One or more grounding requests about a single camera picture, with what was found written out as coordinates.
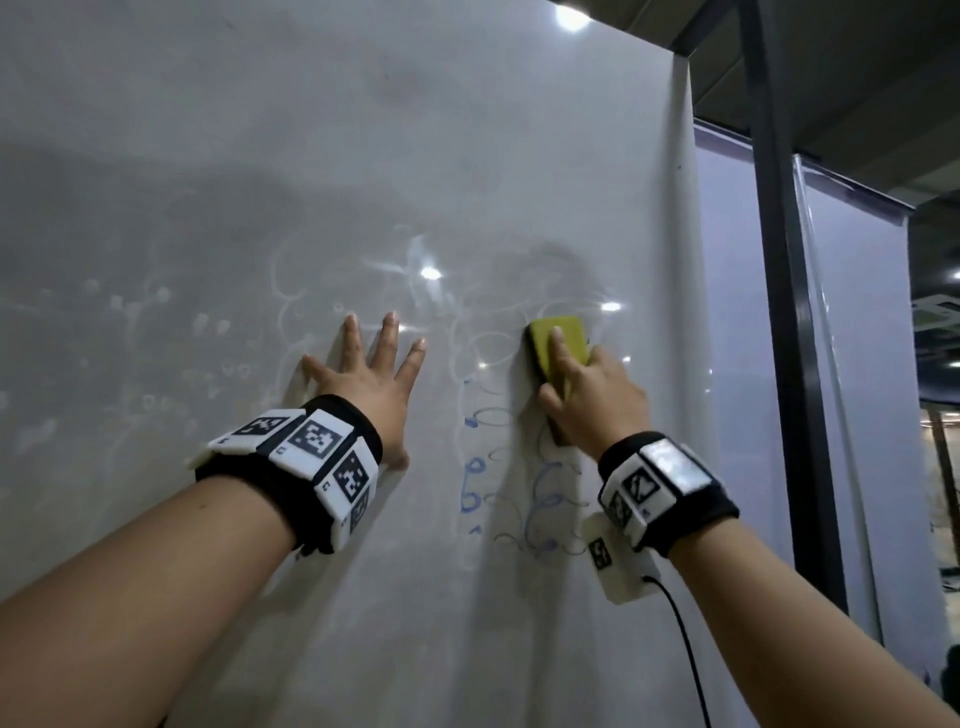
left hand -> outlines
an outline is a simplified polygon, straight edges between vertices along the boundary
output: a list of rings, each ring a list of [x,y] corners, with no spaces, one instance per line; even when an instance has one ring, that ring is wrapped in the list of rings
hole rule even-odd
[[[303,358],[303,369],[320,385],[319,394],[343,397],[363,412],[383,442],[383,462],[391,467],[404,468],[408,461],[403,447],[407,401],[426,356],[426,339],[414,342],[394,376],[399,327],[400,320],[395,311],[384,317],[380,340],[368,367],[360,323],[351,313],[343,324],[344,352],[340,372],[309,354]]]

forearm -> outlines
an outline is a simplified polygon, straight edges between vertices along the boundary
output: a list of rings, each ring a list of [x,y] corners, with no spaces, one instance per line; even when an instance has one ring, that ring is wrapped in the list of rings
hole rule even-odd
[[[764,728],[960,725],[960,718],[736,520],[670,561]]]
[[[238,480],[161,503],[0,605],[0,724],[156,726],[292,546]]]

ceiling light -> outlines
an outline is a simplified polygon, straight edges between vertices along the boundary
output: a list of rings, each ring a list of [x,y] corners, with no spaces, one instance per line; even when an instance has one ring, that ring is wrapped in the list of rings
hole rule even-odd
[[[556,14],[557,25],[568,33],[579,33],[590,24],[589,15],[568,5],[558,5]]]

whiteboard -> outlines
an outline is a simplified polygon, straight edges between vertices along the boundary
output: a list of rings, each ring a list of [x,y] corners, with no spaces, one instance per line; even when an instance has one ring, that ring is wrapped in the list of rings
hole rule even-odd
[[[347,311],[369,341],[395,309],[430,345],[411,468],[170,725],[701,724],[665,600],[613,607],[578,555],[597,477],[520,352],[580,314],[714,457],[685,61],[539,0],[49,0],[0,10],[0,92],[0,594],[176,492]]]

black metal frame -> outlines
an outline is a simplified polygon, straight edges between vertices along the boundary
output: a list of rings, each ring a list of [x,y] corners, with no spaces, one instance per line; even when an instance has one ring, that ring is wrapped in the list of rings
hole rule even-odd
[[[777,40],[773,0],[736,0],[735,5],[751,101],[756,195],[794,564],[800,575],[847,612],[803,229],[793,176],[782,48]],[[733,0],[706,0],[670,49],[690,56],[733,7]]]

